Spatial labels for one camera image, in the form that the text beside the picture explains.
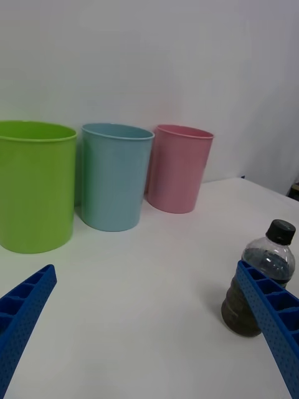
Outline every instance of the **blue bucket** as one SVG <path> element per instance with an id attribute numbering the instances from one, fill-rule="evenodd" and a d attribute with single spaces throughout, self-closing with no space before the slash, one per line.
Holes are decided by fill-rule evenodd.
<path id="1" fill-rule="evenodd" d="M 113 123 L 89 123 L 82 133 L 82 219 L 103 231 L 133 228 L 154 133 Z"/>

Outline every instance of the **black bottle cap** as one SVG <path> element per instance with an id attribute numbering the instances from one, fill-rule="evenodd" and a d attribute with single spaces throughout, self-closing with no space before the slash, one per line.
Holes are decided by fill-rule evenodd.
<path id="1" fill-rule="evenodd" d="M 274 219 L 266 232 L 266 237 L 279 245 L 290 245 L 296 227 L 285 220 Z"/>

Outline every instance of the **plastic bottle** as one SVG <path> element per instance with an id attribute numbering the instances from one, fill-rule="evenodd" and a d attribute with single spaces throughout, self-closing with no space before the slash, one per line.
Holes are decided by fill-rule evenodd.
<path id="1" fill-rule="evenodd" d="M 242 259 L 285 287 L 295 271 L 295 258 L 288 247 L 295 231 L 292 224 L 273 220 L 266 237 L 249 243 Z M 235 277 L 222 304 L 221 314 L 227 326 L 237 334 L 255 337 L 261 333 Z"/>

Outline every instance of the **white wall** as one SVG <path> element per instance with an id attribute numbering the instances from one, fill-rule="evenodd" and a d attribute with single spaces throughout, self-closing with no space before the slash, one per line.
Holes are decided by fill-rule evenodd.
<path id="1" fill-rule="evenodd" d="M 299 173 L 298 0 L 2 0 L 0 118 L 216 134 L 206 180 Z"/>

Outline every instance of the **white table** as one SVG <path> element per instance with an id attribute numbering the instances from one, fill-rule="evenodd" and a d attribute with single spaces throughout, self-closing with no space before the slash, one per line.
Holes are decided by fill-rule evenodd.
<path id="1" fill-rule="evenodd" d="M 235 178 L 203 184 L 190 214 L 144 202 L 130 231 L 76 215 L 55 251 L 0 248 L 0 296 L 48 263 L 58 278 L 6 399 L 289 398 L 263 336 L 239 337 L 220 315 L 243 248 L 274 218 L 299 228 L 299 203 Z M 288 289 L 299 297 L 299 270 Z"/>

